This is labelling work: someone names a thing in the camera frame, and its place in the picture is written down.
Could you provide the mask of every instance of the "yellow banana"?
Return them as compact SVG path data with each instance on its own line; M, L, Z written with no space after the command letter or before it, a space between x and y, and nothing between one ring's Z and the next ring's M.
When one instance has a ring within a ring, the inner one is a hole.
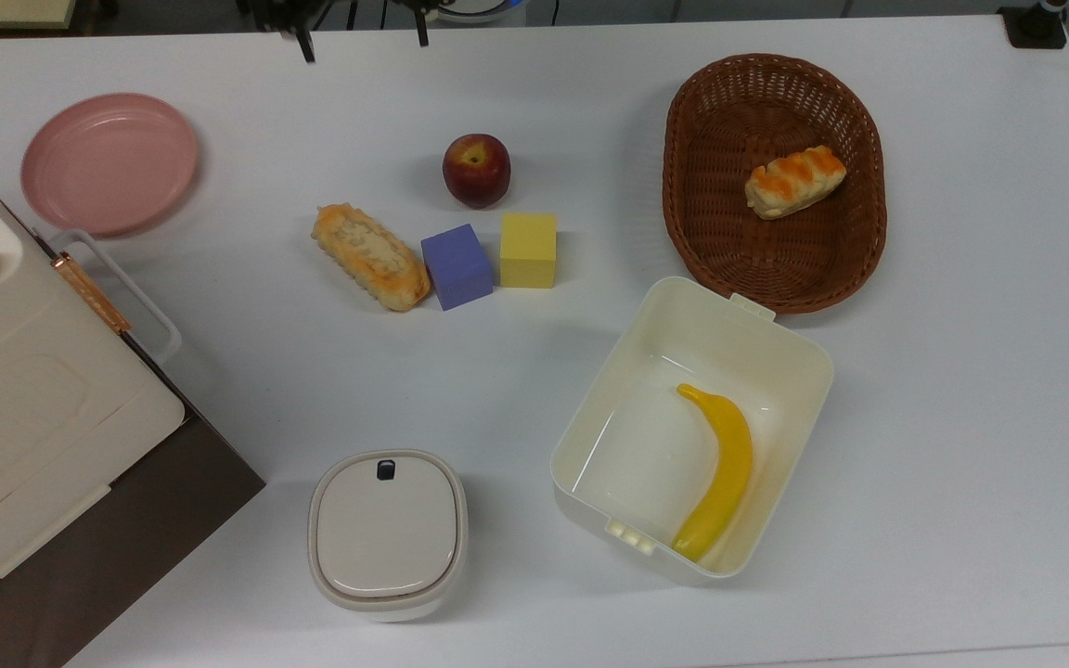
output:
M699 561L725 531L745 496L749 473L754 470L754 442L742 409L728 398L709 394L687 384L680 385L676 390L700 407L721 445L721 459L716 462L712 485L692 515L683 522L671 543L675 552L692 561Z

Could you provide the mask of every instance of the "basket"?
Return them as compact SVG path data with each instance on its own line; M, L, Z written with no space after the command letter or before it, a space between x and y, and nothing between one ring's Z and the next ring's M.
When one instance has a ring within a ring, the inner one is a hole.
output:
M821 202L781 219L748 207L757 166L826 144L848 169ZM769 53L717 60L675 95L663 213L687 269L710 291L777 313L847 299L885 247L882 143L861 98L827 71Z

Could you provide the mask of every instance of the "red apple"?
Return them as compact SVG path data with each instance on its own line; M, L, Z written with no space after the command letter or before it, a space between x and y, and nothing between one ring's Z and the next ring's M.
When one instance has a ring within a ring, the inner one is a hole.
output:
M445 151L445 185L466 206L484 208L510 190L510 153L490 135L466 135Z

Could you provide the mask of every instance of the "yellow cube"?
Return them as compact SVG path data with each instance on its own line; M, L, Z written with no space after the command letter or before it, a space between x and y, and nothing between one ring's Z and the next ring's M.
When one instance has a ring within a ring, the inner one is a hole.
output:
M501 285L555 284L555 215L501 215Z

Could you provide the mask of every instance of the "pastry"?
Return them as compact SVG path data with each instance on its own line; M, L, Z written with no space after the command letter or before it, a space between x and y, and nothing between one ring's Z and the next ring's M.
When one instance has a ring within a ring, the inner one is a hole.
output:
M832 149L816 146L759 166L745 183L745 198L756 215L773 220L826 198L845 174Z
M382 224L348 204L329 204L315 216L313 239L357 284L396 312L432 291L428 269Z

